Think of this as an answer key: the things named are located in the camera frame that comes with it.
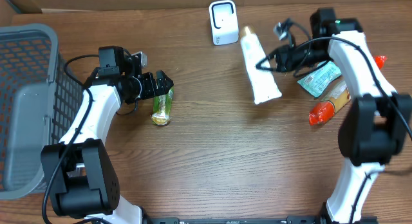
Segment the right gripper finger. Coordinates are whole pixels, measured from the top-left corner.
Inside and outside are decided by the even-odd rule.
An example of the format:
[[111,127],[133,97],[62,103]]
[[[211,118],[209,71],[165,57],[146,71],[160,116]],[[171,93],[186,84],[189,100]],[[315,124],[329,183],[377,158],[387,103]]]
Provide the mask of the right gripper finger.
[[273,50],[268,55],[266,55],[263,59],[261,59],[259,62],[263,62],[263,61],[270,62],[270,60],[275,59],[275,57],[276,57],[276,50]]
[[257,70],[276,71],[276,67],[271,67],[268,61],[259,62],[256,64]]

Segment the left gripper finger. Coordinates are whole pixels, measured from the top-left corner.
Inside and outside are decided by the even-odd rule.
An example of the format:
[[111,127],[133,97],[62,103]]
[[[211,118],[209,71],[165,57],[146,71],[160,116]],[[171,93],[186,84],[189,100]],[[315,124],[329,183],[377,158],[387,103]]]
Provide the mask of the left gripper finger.
[[157,89],[156,89],[156,96],[166,95],[170,91],[170,89],[174,86],[172,80],[169,79],[158,79],[156,81]]
[[164,71],[158,70],[156,72],[156,81],[158,86],[172,86],[173,81],[165,74]]

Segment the green tea drink pouch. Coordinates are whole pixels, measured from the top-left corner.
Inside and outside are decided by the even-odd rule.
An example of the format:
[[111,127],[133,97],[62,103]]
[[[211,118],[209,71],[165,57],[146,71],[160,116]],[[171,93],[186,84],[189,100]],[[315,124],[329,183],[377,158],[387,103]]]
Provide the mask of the green tea drink pouch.
[[170,122],[170,112],[173,102],[174,88],[172,87],[165,95],[153,99],[152,123],[156,126],[166,126]]

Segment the white tube gold cap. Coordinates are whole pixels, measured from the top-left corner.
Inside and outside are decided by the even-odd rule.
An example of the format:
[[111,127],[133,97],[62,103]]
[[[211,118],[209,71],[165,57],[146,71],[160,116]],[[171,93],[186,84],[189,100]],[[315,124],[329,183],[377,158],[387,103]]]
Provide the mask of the white tube gold cap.
[[282,97],[272,72],[256,69],[256,64],[266,55],[253,27],[243,27],[239,32],[239,40],[255,105]]

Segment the teal snack packet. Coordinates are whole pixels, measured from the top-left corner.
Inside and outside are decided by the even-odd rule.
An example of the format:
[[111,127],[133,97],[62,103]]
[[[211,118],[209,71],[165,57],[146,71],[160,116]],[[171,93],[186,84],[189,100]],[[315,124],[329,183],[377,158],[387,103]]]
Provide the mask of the teal snack packet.
[[328,85],[341,76],[340,69],[332,61],[320,63],[320,68],[307,76],[304,76],[297,83],[315,98],[323,94]]

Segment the orange noodle packet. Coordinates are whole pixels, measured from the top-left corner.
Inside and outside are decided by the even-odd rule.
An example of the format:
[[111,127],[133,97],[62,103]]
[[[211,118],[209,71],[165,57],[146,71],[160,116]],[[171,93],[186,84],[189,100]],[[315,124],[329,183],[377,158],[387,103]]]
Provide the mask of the orange noodle packet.
[[309,124],[327,123],[351,100],[345,81],[342,79],[314,106],[309,113]]

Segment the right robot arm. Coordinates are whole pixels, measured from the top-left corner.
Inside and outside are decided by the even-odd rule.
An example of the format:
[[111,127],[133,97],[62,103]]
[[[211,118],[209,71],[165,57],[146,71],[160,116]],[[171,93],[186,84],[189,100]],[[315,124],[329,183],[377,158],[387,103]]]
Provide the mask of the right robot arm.
[[392,156],[411,136],[411,96],[400,94],[386,80],[369,51],[364,30],[356,18],[338,19],[333,8],[319,8],[310,17],[308,40],[296,44],[287,19],[274,27],[286,46],[278,47],[256,63],[274,59],[274,71],[288,72],[333,61],[340,69],[352,105],[338,134],[344,165],[332,195],[307,223],[376,223],[362,218],[361,210],[373,183]]

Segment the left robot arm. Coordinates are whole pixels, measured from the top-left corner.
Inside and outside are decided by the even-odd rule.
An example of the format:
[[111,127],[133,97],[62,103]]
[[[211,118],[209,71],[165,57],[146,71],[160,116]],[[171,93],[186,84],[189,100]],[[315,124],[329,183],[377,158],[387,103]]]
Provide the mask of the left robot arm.
[[80,86],[82,103],[63,137],[41,152],[48,182],[42,217],[49,223],[47,204],[58,216],[78,223],[151,223],[145,210],[120,194],[120,184],[104,146],[113,117],[122,104],[166,95],[173,81],[162,71],[144,73],[147,57],[119,46],[98,50],[99,65]]

